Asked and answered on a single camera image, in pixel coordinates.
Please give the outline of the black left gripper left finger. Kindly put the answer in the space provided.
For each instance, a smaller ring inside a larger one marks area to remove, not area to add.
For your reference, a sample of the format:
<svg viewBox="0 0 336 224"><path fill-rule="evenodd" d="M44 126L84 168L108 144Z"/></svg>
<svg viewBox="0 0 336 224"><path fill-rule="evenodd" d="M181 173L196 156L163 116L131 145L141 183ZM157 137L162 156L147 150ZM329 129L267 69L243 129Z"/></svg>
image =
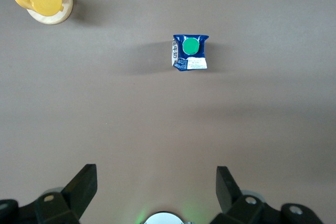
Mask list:
<svg viewBox="0 0 336 224"><path fill-rule="evenodd" d="M60 192L44 193L22 207L14 199L0 200L0 224L81 224L97 189L97 166L86 164Z"/></svg>

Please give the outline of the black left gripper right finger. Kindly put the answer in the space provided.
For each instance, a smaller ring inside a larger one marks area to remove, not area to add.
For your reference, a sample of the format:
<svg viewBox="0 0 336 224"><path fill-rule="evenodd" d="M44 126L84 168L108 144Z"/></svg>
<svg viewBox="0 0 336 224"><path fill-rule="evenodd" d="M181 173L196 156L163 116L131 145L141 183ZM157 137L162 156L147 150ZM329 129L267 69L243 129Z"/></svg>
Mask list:
<svg viewBox="0 0 336 224"><path fill-rule="evenodd" d="M226 166L216 169L216 196L222 212L209 224L324 224L304 205L286 203L276 210L257 196L243 194Z"/></svg>

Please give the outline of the blue white milk carton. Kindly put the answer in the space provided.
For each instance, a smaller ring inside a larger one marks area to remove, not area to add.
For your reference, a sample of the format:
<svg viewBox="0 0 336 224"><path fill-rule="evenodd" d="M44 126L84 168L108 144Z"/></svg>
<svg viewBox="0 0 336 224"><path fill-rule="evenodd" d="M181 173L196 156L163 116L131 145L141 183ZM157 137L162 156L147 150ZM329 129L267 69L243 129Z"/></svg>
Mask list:
<svg viewBox="0 0 336 224"><path fill-rule="evenodd" d="M205 70L205 42L208 35L173 35L171 62L179 71Z"/></svg>

